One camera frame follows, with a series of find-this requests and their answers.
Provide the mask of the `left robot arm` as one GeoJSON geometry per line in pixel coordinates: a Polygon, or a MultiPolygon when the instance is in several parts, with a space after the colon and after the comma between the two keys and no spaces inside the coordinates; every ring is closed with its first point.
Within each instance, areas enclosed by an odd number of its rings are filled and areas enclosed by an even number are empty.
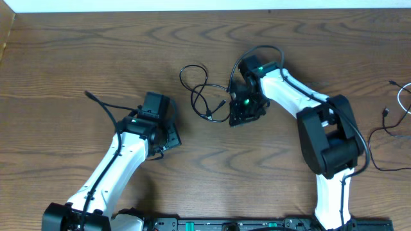
{"type": "Polygon", "coordinates": [[[171,98],[149,92],[142,105],[129,111],[114,122],[112,143],[84,185],[65,204],[47,207],[42,230],[144,230],[148,226],[139,216],[113,213],[136,169],[181,145],[175,126],[177,107],[171,98]]]}

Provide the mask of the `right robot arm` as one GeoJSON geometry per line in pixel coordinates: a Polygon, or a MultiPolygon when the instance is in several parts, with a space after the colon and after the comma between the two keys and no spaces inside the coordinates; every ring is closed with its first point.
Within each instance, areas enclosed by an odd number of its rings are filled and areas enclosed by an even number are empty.
{"type": "Polygon", "coordinates": [[[347,98],[310,89],[277,62],[262,64],[252,56],[237,69],[245,84],[230,84],[230,126],[258,120],[271,101],[281,105],[296,119],[304,161],[316,175],[317,221],[325,230],[346,228],[351,219],[348,176],[364,151],[347,98]]]}

